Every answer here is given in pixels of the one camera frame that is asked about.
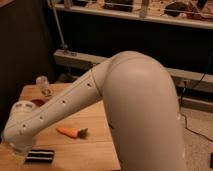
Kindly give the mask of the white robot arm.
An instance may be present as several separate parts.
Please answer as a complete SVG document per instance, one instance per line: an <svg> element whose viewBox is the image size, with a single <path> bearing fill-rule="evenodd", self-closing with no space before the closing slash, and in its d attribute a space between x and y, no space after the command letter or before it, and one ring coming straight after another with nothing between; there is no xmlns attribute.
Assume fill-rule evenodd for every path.
<svg viewBox="0 0 213 171"><path fill-rule="evenodd" d="M96 65L37 109L13 108L2 139L26 153L43 129L98 101L122 171L187 171L173 80L161 63L135 51Z"/></svg>

